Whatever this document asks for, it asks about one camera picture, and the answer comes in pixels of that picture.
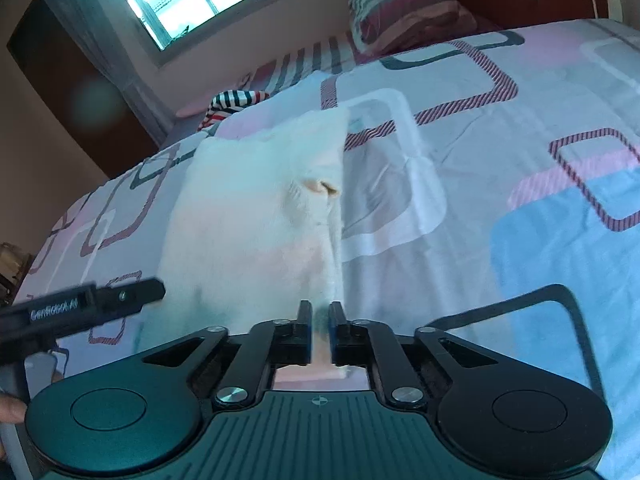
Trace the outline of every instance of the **brown door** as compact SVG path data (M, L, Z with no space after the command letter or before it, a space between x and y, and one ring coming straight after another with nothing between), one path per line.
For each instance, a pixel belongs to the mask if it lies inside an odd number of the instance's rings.
M89 62L44 0L31 3L8 48L47 107L109 178L158 152L118 89Z

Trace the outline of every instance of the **finger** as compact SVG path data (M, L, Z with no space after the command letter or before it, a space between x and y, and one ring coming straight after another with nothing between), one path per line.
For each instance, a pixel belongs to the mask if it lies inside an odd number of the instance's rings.
M0 422L21 424L24 422L24 413L26 411L27 405L20 399L15 399L8 395L0 395Z

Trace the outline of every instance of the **folded cloth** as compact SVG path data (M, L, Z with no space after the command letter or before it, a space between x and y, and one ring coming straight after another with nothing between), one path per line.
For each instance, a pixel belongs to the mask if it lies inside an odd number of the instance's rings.
M241 140L202 141L162 248L158 277L166 295L143 309L136 351L210 325L245 333L264 320L293 319L300 301L309 300L312 358L330 362L321 342L328 339L328 306L342 300L348 122L348 109L333 108Z
M258 104L269 97L267 92L254 90L227 90L213 96L204 119L197 131L223 121L229 115L242 111L248 106Z

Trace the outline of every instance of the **silver screw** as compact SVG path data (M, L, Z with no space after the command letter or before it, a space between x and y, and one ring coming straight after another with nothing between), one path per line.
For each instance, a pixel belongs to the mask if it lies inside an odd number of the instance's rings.
M249 394L245 389L239 388L238 386L228 386L226 388L222 388L218 390L216 393L216 397L220 402L224 402L225 404L234 404L236 402L242 402L245 400Z
M402 388L396 388L395 390L393 390L391 396L398 402L415 404L422 399L423 394L418 388L403 386Z

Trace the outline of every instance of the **bed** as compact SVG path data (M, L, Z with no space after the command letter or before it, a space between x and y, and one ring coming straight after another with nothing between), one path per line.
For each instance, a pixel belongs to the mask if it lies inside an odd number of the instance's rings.
M311 70L289 88L283 79L215 135L349 107L347 316L407 334L430 323L592 388L614 419L598 471L640 475L640 32L585 18L344 67ZM18 300L154 276L190 159L209 134L78 199ZM136 352L143 317L60 340L65 375Z

